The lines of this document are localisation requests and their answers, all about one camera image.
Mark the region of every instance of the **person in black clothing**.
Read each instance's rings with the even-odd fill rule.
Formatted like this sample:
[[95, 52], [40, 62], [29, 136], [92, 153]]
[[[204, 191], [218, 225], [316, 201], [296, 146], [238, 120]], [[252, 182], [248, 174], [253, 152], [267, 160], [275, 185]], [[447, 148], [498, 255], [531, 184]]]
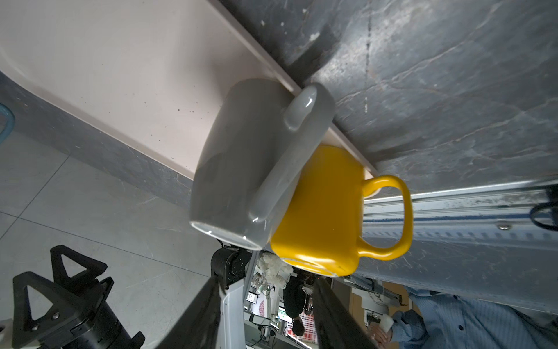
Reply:
[[292, 332], [297, 336], [303, 336], [305, 331], [299, 315], [306, 304], [306, 293], [302, 289], [306, 279], [307, 277], [291, 277], [283, 290], [285, 312], [288, 317], [292, 318]]

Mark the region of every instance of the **mug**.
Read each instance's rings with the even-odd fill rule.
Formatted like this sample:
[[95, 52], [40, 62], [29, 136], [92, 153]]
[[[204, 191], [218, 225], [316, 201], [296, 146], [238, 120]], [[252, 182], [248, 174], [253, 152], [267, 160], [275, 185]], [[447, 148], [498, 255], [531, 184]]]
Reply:
[[190, 224], [233, 245], [264, 248], [334, 111], [333, 97], [320, 84], [297, 97], [268, 79], [233, 86], [201, 152]]
[[[364, 197], [379, 188], [403, 194], [403, 235], [392, 247], [362, 239]], [[320, 145], [303, 168], [271, 248], [295, 267], [327, 276], [354, 273], [360, 257], [391, 260], [411, 247], [413, 211], [405, 183], [390, 175], [364, 179], [364, 167], [344, 149]]]

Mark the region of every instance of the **blue striped shirt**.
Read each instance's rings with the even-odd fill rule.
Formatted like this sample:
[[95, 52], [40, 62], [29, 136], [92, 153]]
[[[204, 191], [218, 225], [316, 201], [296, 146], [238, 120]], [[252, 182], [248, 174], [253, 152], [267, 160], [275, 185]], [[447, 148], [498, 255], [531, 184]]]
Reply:
[[418, 306], [393, 315], [392, 342], [400, 348], [557, 348], [548, 333], [529, 318], [501, 304], [407, 288]]

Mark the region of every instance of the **bolt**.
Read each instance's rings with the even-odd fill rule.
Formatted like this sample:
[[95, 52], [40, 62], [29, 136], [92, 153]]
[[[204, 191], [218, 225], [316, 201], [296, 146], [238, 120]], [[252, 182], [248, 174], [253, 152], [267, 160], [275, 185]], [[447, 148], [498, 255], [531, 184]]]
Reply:
[[510, 230], [512, 228], [511, 224], [497, 224], [496, 227], [498, 227], [498, 229], [500, 230]]

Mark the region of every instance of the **yellow mug handle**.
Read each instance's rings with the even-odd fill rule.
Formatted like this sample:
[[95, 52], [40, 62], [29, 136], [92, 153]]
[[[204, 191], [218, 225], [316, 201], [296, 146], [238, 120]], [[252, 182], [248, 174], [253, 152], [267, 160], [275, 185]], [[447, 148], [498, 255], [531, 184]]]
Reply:
[[400, 178], [384, 175], [376, 178], [367, 179], [363, 182], [362, 193], [364, 197], [372, 195], [376, 190], [383, 187], [395, 187], [403, 195], [403, 208], [405, 215], [403, 218], [403, 235], [401, 239], [392, 247], [379, 248], [371, 246], [362, 237], [358, 238], [357, 249], [359, 257], [371, 257], [383, 261], [389, 261], [404, 255], [411, 247], [413, 240], [413, 206], [411, 204], [411, 193], [407, 185]]

